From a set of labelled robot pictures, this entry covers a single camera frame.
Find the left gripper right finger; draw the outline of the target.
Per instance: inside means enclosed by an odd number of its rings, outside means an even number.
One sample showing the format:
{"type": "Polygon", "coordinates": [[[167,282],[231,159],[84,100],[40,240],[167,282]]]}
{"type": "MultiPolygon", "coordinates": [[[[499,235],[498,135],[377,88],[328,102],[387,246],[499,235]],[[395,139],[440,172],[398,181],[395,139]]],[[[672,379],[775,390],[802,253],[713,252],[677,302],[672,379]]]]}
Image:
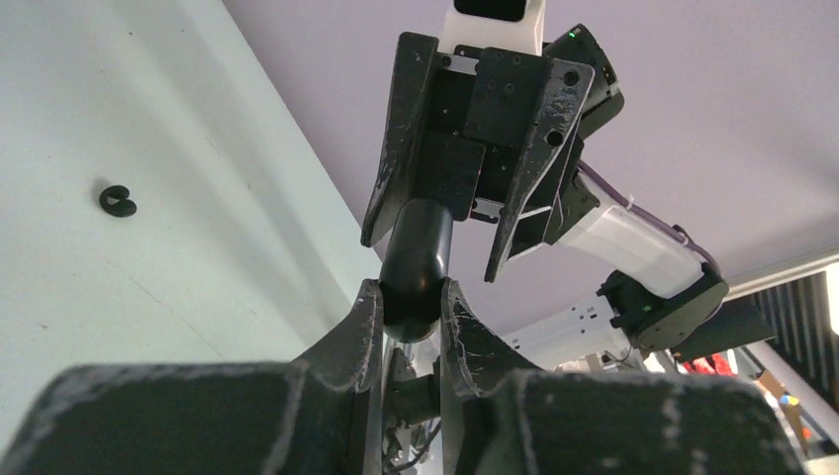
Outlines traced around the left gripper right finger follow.
{"type": "Polygon", "coordinates": [[[484,326],[459,284],[441,301],[447,474],[801,474],[753,385],[710,375],[543,370],[484,326]]]}

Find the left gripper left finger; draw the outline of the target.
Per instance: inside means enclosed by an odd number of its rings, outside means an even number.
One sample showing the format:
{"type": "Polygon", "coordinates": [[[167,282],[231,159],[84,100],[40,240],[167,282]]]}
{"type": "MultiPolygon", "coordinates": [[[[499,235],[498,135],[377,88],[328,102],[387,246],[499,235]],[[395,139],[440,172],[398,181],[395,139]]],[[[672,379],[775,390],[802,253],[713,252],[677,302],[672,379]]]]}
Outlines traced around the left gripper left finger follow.
{"type": "Polygon", "coordinates": [[[5,474],[379,474],[384,299],[288,362],[68,368],[35,399],[5,474]]]}

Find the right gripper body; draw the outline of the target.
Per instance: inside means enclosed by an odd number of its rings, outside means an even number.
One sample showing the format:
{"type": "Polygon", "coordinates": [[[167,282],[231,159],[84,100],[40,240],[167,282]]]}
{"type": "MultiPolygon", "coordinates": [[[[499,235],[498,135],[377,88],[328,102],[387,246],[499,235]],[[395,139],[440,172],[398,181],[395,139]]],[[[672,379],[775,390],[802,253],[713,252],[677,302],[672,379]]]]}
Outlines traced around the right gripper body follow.
{"type": "MultiPolygon", "coordinates": [[[[544,57],[550,56],[489,47],[477,56],[474,74],[440,73],[433,87],[424,148],[461,140],[478,153],[468,164],[449,164],[468,182],[464,195],[451,200],[456,220],[471,217],[498,225],[535,105],[544,57]]],[[[568,167],[559,189],[563,220],[549,232],[548,245],[558,242],[573,224],[571,212],[563,207],[563,196],[572,185],[580,159],[579,125],[564,149],[568,167]]]]}

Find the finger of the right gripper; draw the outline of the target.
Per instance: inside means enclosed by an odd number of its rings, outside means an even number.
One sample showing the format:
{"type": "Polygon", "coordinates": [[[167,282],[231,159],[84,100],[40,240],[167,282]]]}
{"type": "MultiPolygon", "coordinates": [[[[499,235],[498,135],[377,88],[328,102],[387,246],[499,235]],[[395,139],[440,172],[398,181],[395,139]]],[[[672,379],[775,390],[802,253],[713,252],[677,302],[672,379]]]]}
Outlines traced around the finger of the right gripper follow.
{"type": "Polygon", "coordinates": [[[437,47],[435,37],[411,32],[399,35],[379,165],[361,227],[360,242],[366,247],[388,233],[411,198],[425,96],[435,70],[437,47]]]}
{"type": "Polygon", "coordinates": [[[484,280],[494,282],[508,261],[549,244],[563,220],[559,189],[573,140],[595,79],[592,66],[550,57],[543,63],[484,280]]]}

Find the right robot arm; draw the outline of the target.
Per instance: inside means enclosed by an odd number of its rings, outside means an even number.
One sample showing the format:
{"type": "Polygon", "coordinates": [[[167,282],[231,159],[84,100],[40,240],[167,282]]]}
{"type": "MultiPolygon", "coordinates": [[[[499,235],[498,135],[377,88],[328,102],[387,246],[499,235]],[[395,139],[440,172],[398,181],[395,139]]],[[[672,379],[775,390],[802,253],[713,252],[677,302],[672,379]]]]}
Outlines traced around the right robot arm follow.
{"type": "Polygon", "coordinates": [[[494,226],[485,278],[561,244],[608,263],[609,325],[643,353],[696,361],[728,284],[685,233],[633,206],[583,162],[622,109],[605,51],[577,25],[534,52],[400,35],[361,241],[389,239],[379,276],[388,335],[428,337],[443,314],[453,227],[494,226]]]}

